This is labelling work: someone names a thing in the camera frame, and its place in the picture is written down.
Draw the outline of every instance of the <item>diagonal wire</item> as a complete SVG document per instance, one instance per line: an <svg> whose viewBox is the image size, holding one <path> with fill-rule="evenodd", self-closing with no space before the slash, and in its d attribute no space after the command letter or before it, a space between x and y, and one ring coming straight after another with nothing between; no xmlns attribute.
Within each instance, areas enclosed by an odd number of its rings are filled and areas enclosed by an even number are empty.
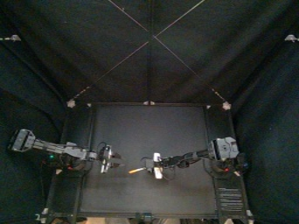
<svg viewBox="0 0 299 224"><path fill-rule="evenodd" d="M125 10L124 9L121 9L117 5L116 5L116 3L113 2L113 1L111 1L111 0L108 0L113 5L115 5L115 7L135 21L135 23L148 32L148 30L143 27L143 25L128 15L128 13L125 13Z"/></svg>
<svg viewBox="0 0 299 224"><path fill-rule="evenodd" d="M164 42L153 36L153 38L157 40L157 42L163 45L163 47L167 49L167 51L172 54L172 56L185 65L185 67L191 70L191 72L201 79L201 77L196 74L196 72L192 70L192 68L185 64L185 62L181 60L181 58L175 54L175 52L169 49L169 47L164 44ZM220 93L215 90L215 88L208 84L203 83L214 92L214 94L226 102L227 100L224 97L220 95Z"/></svg>
<svg viewBox="0 0 299 224"><path fill-rule="evenodd" d="M189 10L187 10L184 13L183 13L183 15L180 16L180 17L177 17L175 20L173 20L173 22L171 23L171 24L168 24L167 25L167 27L155 35L156 37L160 35L160 34L163 34L164 33L164 31L169 28L169 27L172 27L173 26L173 24L176 24L176 22L179 21L179 20L181 20L181 18L184 17L184 16L187 16L187 14L189 14L203 3L205 2L205 0L200 0L200 2L197 2L192 7L191 7L191 9Z"/></svg>
<svg viewBox="0 0 299 224"><path fill-rule="evenodd" d="M136 52L148 44L148 41L144 42L128 55L127 57L120 60L120 62L116 63L116 65L93 81L93 83L87 86L69 100L73 101L75 99L77 99L81 94L95 86L95 84L123 64L124 61L127 61L135 54Z"/></svg>

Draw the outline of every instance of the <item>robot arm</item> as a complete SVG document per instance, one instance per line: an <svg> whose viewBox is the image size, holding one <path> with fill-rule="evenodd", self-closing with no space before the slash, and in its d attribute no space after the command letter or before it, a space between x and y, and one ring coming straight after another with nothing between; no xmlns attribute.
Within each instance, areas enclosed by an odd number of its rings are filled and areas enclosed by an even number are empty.
<svg viewBox="0 0 299 224"><path fill-rule="evenodd" d="M27 152L32 149L67 155L79 161L93 162L97 160L101 163L101 173L105 173L108 168L121 165L123 162L119 155L115 157L109 145L105 145L100 151L95 152L79 147L75 143L48 143L37 139L28 129L19 129L13 134L8 150Z"/></svg>
<svg viewBox="0 0 299 224"><path fill-rule="evenodd" d="M232 137L218 138L211 141L210 148L207 150L197 150L173 157L160 157L160 153L155 153L153 159L145 159L144 168L132 170L129 173L148 170L149 172L153 172L156 179L161 179L163 169L175 168L175 166L179 168L187 168L201 159L219 161L226 164L238 157L238 154L239 148L236 140Z"/></svg>

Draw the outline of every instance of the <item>black ceiling fabric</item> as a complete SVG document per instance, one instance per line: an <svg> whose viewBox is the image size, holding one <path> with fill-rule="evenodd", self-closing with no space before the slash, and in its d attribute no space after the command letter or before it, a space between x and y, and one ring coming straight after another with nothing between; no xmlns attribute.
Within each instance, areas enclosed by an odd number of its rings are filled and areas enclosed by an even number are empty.
<svg viewBox="0 0 299 224"><path fill-rule="evenodd" d="M211 88L231 102L284 41L296 7L279 0L1 2L65 99L91 86L83 102L222 103Z"/></svg>

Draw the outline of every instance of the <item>black curtain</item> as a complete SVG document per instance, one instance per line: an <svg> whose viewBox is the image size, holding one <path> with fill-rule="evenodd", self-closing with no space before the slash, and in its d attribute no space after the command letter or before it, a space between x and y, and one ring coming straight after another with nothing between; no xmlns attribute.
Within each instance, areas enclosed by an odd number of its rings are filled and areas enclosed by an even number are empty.
<svg viewBox="0 0 299 224"><path fill-rule="evenodd" d="M0 14L0 37L13 34ZM35 214L44 207L52 173L41 165L47 155L5 148L19 129L33 130L45 141L60 141L65 107L45 74L24 42L0 42L0 223L36 223Z"/></svg>
<svg viewBox="0 0 299 224"><path fill-rule="evenodd" d="M287 34L299 34L292 29ZM234 121L258 223L299 223L299 43L282 42L240 92Z"/></svg>

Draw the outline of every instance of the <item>metal bracket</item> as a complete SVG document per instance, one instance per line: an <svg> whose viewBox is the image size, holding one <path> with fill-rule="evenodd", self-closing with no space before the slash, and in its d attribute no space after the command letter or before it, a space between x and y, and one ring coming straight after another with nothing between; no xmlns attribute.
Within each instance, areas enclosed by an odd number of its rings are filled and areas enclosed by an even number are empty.
<svg viewBox="0 0 299 224"><path fill-rule="evenodd" d="M141 221L151 222L153 220L153 215L151 213L136 213L135 218Z"/></svg>

